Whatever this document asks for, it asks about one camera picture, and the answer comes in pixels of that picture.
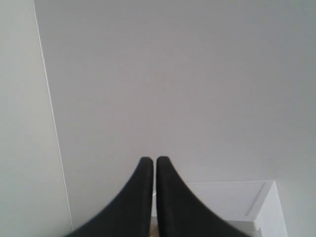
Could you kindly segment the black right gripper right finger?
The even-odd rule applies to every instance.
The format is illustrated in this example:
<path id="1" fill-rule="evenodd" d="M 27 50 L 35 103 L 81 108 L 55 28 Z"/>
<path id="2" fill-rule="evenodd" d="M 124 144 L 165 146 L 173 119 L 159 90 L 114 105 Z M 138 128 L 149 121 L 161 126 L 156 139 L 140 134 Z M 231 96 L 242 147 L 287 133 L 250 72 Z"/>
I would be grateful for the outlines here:
<path id="1" fill-rule="evenodd" d="M 187 187 L 169 157 L 156 167 L 156 207 L 161 237 L 245 237 L 208 209 Z"/>

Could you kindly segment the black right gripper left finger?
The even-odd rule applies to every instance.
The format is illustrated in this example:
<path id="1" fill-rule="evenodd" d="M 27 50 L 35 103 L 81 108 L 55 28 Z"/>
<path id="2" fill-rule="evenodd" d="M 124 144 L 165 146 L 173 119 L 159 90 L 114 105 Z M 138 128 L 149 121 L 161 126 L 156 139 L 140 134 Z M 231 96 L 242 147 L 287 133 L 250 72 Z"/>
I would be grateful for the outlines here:
<path id="1" fill-rule="evenodd" d="M 132 176 L 117 196 L 69 237 L 148 237 L 153 200 L 154 165 L 140 158 Z"/>

